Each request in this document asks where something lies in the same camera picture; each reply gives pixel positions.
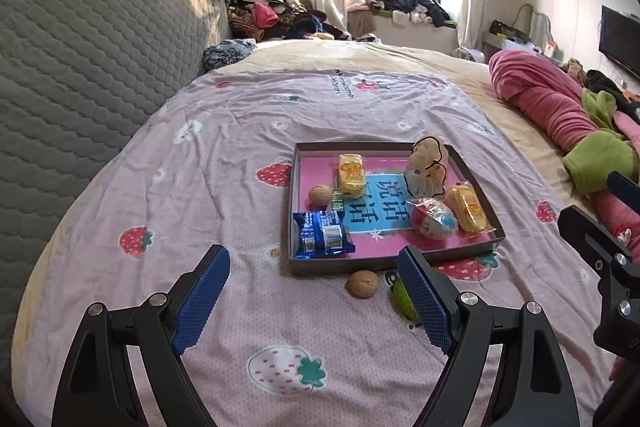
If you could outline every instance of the green cloth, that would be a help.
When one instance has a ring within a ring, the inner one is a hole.
[[[618,139],[616,134],[611,130],[595,131],[580,140],[562,158],[562,164],[581,196],[607,188],[607,176],[613,171],[631,180],[638,179],[638,153],[628,142]]]
[[[613,133],[619,140],[623,139],[623,136],[618,133],[616,125],[613,123],[616,99],[610,92],[601,91],[596,93],[584,88],[582,90],[582,108],[589,115],[591,121],[600,129]]]

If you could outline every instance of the beige bed sheet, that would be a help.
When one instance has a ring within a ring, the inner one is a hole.
[[[561,151],[544,132],[533,126],[519,111],[501,102],[491,85],[488,67],[438,52],[413,48],[396,48],[384,44],[364,44],[337,41],[266,42],[248,58],[223,68],[229,73],[262,71],[266,69],[318,69],[359,71],[389,71],[396,73],[439,73],[458,84],[509,137],[513,144],[535,165],[548,180],[561,200],[577,204],[589,211],[588,202],[574,193],[574,187],[562,167]],[[69,223],[74,207],[68,211],[56,233],[40,256],[20,304],[12,345],[12,375],[14,393],[22,392],[21,354],[31,331],[34,310],[37,308],[40,287],[50,254]]]

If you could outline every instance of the blue gripper pad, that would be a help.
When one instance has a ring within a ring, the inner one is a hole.
[[[225,286],[230,264],[228,251],[220,247],[175,315],[172,347],[178,355],[183,354],[187,347],[198,343],[213,306]]]
[[[455,344],[450,332],[449,315],[414,259],[404,248],[398,255],[398,275],[414,304],[430,343],[448,355]]]

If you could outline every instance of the yellow packaged snack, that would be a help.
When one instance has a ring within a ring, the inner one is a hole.
[[[451,208],[458,218],[460,228],[466,232],[466,237],[474,237],[483,232],[493,232],[495,229],[484,215],[484,210],[478,201],[476,191],[469,182],[449,187]]]
[[[359,154],[341,154],[338,165],[338,188],[349,200],[357,200],[364,195],[364,166]]]

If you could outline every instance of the pink blanket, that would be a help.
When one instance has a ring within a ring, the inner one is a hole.
[[[582,88],[548,60],[506,50],[491,57],[489,71],[498,96],[544,129],[563,151],[598,130],[582,109]]]
[[[505,50],[491,57],[489,71],[498,96],[544,129],[563,151],[569,152],[582,138],[598,130],[582,109],[582,88],[548,60]],[[626,120],[621,118],[621,114],[616,111],[615,122],[637,150],[640,126],[626,115],[622,115]],[[594,192],[590,197],[598,219],[609,232],[616,235],[621,229],[631,230],[627,248],[634,261],[640,263],[640,216],[608,190]]]

